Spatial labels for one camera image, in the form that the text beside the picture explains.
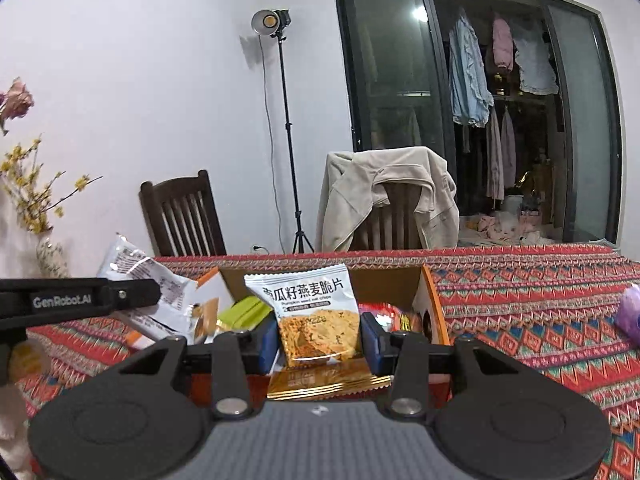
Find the dark wooden chair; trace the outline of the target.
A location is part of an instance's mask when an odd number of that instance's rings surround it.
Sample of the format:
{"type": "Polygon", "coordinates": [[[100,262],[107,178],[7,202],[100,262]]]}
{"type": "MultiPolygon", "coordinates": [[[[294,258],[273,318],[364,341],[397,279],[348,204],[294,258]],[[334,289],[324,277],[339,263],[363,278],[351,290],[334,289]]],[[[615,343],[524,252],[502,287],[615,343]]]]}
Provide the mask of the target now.
{"type": "Polygon", "coordinates": [[[209,175],[157,184],[145,181],[139,198],[154,254],[160,257],[227,255],[209,175]]]}

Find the wall power outlet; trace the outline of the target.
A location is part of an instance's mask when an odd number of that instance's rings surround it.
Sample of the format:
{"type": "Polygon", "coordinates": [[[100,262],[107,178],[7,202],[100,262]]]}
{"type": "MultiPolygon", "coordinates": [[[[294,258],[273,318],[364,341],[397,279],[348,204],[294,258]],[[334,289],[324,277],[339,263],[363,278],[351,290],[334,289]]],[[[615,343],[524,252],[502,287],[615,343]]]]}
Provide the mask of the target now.
{"type": "Polygon", "coordinates": [[[270,251],[265,248],[264,246],[260,246],[260,245],[253,245],[252,246],[252,253],[255,255],[269,255],[270,251]]]}

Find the beige jacket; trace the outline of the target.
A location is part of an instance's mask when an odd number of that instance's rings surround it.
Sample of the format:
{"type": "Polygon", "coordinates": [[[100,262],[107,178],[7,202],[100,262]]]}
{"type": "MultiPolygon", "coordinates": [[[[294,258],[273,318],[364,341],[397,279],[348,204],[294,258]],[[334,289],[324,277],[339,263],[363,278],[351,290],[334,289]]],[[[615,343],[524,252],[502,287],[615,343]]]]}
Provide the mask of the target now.
{"type": "Polygon", "coordinates": [[[415,146],[326,155],[316,234],[320,252],[347,250],[369,214],[390,206],[386,188],[392,184],[411,185],[418,190],[411,217],[422,247],[457,246],[457,185],[448,162],[430,148],[415,146]]]}

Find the red patterned tablecloth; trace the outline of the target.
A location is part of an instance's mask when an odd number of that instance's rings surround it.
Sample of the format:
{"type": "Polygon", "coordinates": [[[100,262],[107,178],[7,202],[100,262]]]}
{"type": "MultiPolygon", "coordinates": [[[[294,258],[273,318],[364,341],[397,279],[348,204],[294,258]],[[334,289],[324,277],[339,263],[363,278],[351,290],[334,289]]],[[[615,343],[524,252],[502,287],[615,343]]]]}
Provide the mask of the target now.
{"type": "Polygon", "coordinates": [[[392,336],[390,386],[254,403],[248,336],[162,340],[46,404],[48,479],[634,479],[639,349],[616,326],[638,263],[589,244],[229,256],[255,274],[425,268],[448,344],[392,336]]]}

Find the white hanging top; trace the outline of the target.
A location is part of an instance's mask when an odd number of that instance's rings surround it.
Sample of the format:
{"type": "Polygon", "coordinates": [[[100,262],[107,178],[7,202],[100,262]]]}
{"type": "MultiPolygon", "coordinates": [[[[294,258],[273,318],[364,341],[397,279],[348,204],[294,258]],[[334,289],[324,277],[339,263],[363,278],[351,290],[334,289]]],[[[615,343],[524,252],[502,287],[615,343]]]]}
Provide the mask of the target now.
{"type": "Polygon", "coordinates": [[[548,44],[544,42],[539,22],[529,25],[511,23],[515,46],[515,63],[520,70],[520,89],[535,96],[548,96],[559,92],[558,81],[550,63],[548,44]]]}

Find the green snack packet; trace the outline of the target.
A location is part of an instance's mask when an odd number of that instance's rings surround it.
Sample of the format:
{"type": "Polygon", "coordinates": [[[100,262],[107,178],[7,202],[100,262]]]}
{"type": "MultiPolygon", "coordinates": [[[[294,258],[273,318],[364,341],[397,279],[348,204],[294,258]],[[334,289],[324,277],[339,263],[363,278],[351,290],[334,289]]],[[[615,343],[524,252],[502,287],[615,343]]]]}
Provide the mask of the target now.
{"type": "Polygon", "coordinates": [[[220,312],[216,325],[221,332],[254,330],[271,312],[269,304],[256,296],[247,296],[220,312]]]}

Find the gold orange snack packet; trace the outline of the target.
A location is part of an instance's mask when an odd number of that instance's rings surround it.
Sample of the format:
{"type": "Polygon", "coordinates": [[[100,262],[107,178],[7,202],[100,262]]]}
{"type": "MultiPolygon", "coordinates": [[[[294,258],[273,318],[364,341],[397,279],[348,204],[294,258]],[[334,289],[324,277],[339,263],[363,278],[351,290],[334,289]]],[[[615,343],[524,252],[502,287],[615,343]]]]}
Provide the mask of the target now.
{"type": "Polygon", "coordinates": [[[280,370],[270,378],[267,398],[275,401],[339,398],[384,389],[392,381],[390,375],[373,375],[367,361],[360,358],[334,365],[280,370]]]}

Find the light blue hanging shirt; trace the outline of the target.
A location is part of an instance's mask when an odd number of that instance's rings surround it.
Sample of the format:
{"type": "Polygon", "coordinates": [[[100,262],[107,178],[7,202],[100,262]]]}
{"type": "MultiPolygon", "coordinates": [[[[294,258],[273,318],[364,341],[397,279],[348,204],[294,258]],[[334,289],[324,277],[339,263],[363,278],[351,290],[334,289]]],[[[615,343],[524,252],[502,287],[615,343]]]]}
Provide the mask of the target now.
{"type": "Polygon", "coordinates": [[[462,126],[485,127],[494,98],[488,90],[475,29],[462,6],[449,31],[449,89],[454,122],[462,126]]]}

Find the orange cardboard snack box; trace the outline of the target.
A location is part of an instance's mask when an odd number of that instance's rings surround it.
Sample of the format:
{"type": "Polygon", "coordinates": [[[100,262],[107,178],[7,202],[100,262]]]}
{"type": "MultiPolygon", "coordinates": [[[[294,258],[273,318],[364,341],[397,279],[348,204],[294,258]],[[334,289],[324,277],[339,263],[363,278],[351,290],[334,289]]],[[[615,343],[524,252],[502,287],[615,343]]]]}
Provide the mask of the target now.
{"type": "Polygon", "coordinates": [[[211,270],[156,307],[120,319],[141,336],[182,335],[191,344],[267,323],[260,370],[270,400],[363,396],[390,385],[378,330],[424,333],[448,344],[442,309],[425,268],[321,269],[253,274],[211,270]]]}

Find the purple object on table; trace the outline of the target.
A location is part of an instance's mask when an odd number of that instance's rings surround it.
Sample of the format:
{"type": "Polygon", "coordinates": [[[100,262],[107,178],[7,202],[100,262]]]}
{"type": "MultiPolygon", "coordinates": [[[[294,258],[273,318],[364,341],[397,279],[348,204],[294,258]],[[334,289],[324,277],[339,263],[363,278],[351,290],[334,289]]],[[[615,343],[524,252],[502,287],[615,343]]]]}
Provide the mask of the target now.
{"type": "Polygon", "coordinates": [[[615,324],[637,347],[640,346],[640,286],[633,284],[620,296],[615,324]]]}

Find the oat crisp snack packet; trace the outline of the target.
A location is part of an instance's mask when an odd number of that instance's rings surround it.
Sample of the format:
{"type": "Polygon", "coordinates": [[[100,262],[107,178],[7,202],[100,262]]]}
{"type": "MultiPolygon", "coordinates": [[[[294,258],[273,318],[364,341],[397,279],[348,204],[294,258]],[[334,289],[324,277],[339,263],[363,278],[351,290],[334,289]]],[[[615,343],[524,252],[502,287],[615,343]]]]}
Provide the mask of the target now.
{"type": "Polygon", "coordinates": [[[359,351],[360,313],[349,270],[247,274],[247,289],[276,315],[288,368],[336,364],[359,351]]]}

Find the studio light on stand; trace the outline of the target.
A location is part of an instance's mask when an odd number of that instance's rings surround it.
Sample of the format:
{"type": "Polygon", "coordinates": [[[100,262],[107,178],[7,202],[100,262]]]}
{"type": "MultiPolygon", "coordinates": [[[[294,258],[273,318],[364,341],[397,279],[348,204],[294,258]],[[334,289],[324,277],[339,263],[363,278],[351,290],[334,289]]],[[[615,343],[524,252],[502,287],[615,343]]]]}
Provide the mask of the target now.
{"type": "Polygon", "coordinates": [[[292,136],[292,122],[290,115],[290,103],[288,102],[288,83],[286,82],[286,69],[284,62],[283,45],[286,40],[285,29],[291,25],[291,14],[286,9],[264,9],[257,11],[250,20],[250,27],[259,37],[269,37],[276,40],[278,52],[278,66],[281,83],[282,104],[284,114],[284,131],[286,135],[286,147],[288,148],[288,166],[292,184],[294,205],[295,233],[293,238],[293,254],[314,252],[311,241],[303,227],[303,211],[300,208],[297,174],[295,167],[295,154],[292,136]]]}

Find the floral ceramic vase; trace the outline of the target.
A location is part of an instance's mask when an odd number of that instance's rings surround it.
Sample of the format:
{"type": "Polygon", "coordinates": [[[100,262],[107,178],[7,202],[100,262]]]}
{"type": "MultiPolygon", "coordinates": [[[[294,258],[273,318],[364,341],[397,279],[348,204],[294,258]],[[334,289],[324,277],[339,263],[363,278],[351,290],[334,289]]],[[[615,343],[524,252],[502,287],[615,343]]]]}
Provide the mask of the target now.
{"type": "Polygon", "coordinates": [[[36,259],[44,278],[68,278],[67,261],[63,246],[53,237],[53,229],[47,229],[37,235],[36,259]]]}

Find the yellow flower branches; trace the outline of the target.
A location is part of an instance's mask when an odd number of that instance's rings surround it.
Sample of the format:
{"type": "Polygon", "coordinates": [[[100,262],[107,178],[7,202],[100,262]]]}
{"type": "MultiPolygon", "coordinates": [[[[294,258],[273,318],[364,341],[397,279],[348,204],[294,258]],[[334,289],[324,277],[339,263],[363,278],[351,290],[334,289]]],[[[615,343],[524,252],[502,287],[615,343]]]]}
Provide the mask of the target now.
{"type": "Polygon", "coordinates": [[[42,137],[38,136],[27,148],[16,144],[1,157],[1,188],[15,210],[18,225],[36,235],[52,229],[51,214],[58,218],[64,216],[62,203],[102,179],[102,176],[82,174],[70,192],[55,198],[53,187],[66,172],[58,171],[49,180],[41,179],[43,163],[38,159],[41,142],[42,137]]]}

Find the red snack packet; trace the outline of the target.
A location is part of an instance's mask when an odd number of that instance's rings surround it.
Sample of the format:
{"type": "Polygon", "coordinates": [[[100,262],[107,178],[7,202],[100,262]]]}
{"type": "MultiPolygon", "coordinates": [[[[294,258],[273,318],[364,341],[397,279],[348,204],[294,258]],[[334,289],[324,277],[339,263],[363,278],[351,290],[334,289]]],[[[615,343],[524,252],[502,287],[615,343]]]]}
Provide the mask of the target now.
{"type": "Polygon", "coordinates": [[[422,333],[422,318],[416,312],[401,310],[383,302],[382,304],[358,304],[360,313],[371,313],[375,321],[387,333],[413,332],[422,333]]]}

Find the black framed glass door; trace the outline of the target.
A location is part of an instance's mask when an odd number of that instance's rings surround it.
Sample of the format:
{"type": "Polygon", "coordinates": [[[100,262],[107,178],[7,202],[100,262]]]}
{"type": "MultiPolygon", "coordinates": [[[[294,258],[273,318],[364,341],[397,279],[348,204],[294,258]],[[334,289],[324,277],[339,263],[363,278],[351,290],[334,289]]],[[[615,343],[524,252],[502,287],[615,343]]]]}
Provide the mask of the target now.
{"type": "Polygon", "coordinates": [[[563,0],[336,0],[358,151],[425,146],[462,218],[615,243],[622,125],[596,12],[563,0]]]}

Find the pink hanging garment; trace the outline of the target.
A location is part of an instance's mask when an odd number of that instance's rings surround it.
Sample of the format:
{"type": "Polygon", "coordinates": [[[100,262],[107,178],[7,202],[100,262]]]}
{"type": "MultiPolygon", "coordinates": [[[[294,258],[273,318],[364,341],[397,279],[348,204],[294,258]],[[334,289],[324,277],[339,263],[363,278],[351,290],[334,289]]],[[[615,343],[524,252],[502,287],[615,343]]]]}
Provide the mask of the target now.
{"type": "Polygon", "coordinates": [[[504,72],[513,70],[514,47],[511,27],[498,14],[495,15],[492,22],[491,54],[497,70],[503,70],[504,72]]]}

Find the wooden chair with jacket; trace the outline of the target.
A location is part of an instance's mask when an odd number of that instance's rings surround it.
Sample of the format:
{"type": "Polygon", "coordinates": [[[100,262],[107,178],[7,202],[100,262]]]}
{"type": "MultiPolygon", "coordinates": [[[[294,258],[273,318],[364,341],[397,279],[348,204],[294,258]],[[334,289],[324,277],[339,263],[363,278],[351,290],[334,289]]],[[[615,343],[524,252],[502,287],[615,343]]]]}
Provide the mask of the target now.
{"type": "Polygon", "coordinates": [[[421,188],[408,183],[383,183],[387,203],[374,205],[367,219],[358,226],[349,250],[415,250],[422,243],[414,210],[421,188]]]}

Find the silver snack packet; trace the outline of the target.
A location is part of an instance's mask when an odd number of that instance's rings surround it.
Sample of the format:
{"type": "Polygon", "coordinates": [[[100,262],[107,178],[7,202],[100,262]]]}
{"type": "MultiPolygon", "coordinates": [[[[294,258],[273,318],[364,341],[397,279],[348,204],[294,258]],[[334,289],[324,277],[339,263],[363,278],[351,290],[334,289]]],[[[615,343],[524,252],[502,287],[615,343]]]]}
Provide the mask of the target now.
{"type": "Polygon", "coordinates": [[[193,297],[196,281],[179,276],[117,235],[98,272],[115,286],[122,304],[116,315],[152,340],[181,337],[188,344],[195,335],[193,297]]]}

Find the pink artificial flower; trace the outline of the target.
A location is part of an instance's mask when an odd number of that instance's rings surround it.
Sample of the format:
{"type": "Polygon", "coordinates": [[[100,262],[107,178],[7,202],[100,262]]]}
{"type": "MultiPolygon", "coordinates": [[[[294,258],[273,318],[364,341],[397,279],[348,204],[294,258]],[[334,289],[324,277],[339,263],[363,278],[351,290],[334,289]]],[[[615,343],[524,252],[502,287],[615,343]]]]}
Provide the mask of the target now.
{"type": "Polygon", "coordinates": [[[1,95],[0,128],[2,136],[9,133],[6,123],[23,118],[34,106],[35,101],[21,77],[12,81],[11,87],[1,95]]]}

